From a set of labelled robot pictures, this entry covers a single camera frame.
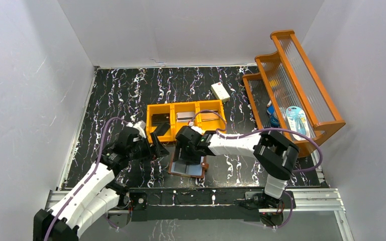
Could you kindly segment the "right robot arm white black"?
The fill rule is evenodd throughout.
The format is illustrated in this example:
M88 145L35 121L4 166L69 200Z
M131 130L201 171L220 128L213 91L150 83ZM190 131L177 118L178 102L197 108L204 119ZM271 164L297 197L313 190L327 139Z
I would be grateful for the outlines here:
M275 208L291 179L300 149L275 128L248 134L224 134L220 130L203 132L196 126L184 126L175 136L172 161L199 164L206 156L237 155L255 158L267 172L263 202Z

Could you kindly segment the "black credit card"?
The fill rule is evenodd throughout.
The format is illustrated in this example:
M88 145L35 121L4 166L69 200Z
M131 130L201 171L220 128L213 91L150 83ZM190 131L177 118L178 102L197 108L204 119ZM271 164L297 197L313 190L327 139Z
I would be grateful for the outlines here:
M170 114L169 113L158 113L153 114L151 117L151 123L153 126L158 126L160 123L169 123Z

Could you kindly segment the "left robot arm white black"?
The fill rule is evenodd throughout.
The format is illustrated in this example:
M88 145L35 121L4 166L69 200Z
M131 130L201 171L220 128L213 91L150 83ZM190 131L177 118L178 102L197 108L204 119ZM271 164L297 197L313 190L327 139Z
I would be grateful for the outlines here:
M112 208L133 206L130 188L119 183L117 176L131 162L156 160L168 150L159 136L169 130L161 124L146 135L141 124L128 124L118 139L102 147L98 163L58 203L34 216L33 240L79 240L86 229Z

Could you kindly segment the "brown leather card holder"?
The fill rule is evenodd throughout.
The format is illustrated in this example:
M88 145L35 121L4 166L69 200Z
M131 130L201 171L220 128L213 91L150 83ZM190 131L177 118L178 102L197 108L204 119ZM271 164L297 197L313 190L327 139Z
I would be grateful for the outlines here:
M173 158L169 163L168 173L189 178L204 178L209 168L206 157L201 157L199 164L188 165L185 160L174 161Z

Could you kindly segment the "grey credit card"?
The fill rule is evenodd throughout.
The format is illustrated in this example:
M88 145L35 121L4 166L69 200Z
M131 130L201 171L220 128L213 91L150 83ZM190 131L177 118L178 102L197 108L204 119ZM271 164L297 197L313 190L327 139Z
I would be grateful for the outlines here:
M168 131L170 130L170 124L169 123L160 123L154 130L154 133L157 136L164 136Z

